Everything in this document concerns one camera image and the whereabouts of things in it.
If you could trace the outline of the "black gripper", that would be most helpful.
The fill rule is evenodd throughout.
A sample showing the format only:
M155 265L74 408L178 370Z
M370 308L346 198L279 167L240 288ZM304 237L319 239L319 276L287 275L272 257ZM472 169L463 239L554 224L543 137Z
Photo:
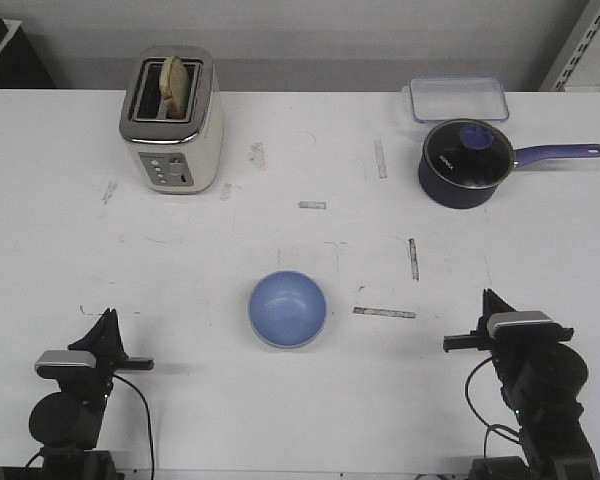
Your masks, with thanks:
M104 400L113 389L118 371L150 371L152 357L132 357L123 346L115 309L106 309L96 324L83 337L68 346L70 352L87 352L95 363L75 367L65 381L65 391L79 400Z
M443 338L442 349L445 353L453 350L477 349L490 350L495 343L496 330L513 319L514 312L509 305L492 289L484 289L482 294L482 316L474 330L467 334L448 335Z

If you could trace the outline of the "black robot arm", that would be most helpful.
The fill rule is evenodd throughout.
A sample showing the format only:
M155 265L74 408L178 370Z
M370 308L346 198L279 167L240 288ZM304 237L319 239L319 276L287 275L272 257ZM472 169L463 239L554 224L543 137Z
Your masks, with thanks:
M105 410L114 382L130 387L143 403L146 419L149 404L139 388L119 375L121 371L150 371L151 358L129 356L123 346L117 311L106 309L81 339L64 350L47 350L34 364L34 372L57 382L59 390L37 402L29 416L29 432L41 444L27 462L21 477L32 479L123 479L108 450L99 450Z
M518 431L489 423L522 448L522 457L473 460L471 479L597 479L594 452L581 428L584 409L577 396L588 379L588 367L567 343L573 329L541 311L518 311L493 290L482 294L482 315L466 335L447 336L446 352L487 350L500 380L505 405Z

